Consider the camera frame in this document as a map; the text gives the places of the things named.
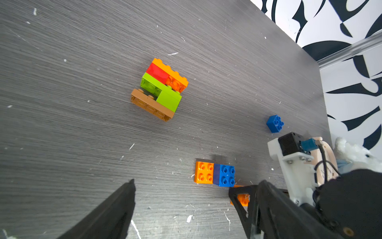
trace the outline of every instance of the cable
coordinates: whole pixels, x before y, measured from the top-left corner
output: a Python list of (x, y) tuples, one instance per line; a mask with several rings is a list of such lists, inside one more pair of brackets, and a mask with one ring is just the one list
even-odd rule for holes
[(327, 162), (326, 161), (326, 156), (325, 156), (325, 150), (324, 150), (324, 146), (322, 144), (319, 145), (318, 148), (320, 149), (321, 156), (322, 156), (322, 161), (323, 161), (323, 164), (324, 164), (324, 175), (325, 175), (325, 182), (324, 183), (326, 183), (328, 181), (328, 166), (325, 163), (325, 162)]
[[(322, 164), (324, 161), (319, 161), (316, 166), (314, 167), (314, 171), (317, 171), (317, 168), (318, 166), (320, 166), (320, 164)], [(334, 165), (330, 162), (330, 161), (326, 161), (328, 164), (330, 164), (330, 166), (334, 169), (334, 171), (336, 173), (338, 173), (339, 176), (341, 176), (340, 172), (334, 167)]]

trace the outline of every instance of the brown lego brick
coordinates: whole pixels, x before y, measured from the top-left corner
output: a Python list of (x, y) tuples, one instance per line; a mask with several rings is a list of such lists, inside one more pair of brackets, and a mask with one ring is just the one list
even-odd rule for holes
[(141, 89), (134, 89), (131, 93), (131, 102), (155, 115), (163, 121), (169, 121), (174, 117), (174, 112), (159, 104), (153, 96), (147, 96)]

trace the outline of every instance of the gray wooden table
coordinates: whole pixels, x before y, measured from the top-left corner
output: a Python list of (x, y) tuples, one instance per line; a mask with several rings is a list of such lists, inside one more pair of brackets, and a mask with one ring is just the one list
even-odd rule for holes
[[(195, 161), (285, 188), (267, 142), (330, 143), (317, 63), (249, 0), (5, 0), (0, 18), (8, 236), (56, 238), (134, 178), (142, 239), (245, 238), (228, 189), (193, 182)], [(154, 57), (189, 80), (169, 122), (130, 103)]]

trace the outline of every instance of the white plush toy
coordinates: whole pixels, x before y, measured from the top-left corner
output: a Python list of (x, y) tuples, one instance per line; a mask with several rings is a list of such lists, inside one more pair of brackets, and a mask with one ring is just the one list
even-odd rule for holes
[(373, 156), (363, 146), (350, 144), (342, 137), (336, 139), (333, 152), (341, 173), (350, 172), (355, 169), (370, 169), (375, 172), (382, 172), (381, 160)]

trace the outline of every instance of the black and white patterned wall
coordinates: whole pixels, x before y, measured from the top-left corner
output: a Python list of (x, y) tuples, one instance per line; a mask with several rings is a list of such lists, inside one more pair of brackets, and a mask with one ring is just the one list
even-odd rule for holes
[(382, 0), (251, 0), (315, 60), (382, 28)]
[[(315, 60), (382, 28), (382, 0), (251, 0)], [(382, 159), (382, 46), (320, 70), (332, 142)]]
[(344, 137), (382, 159), (382, 46), (320, 72), (332, 142)]

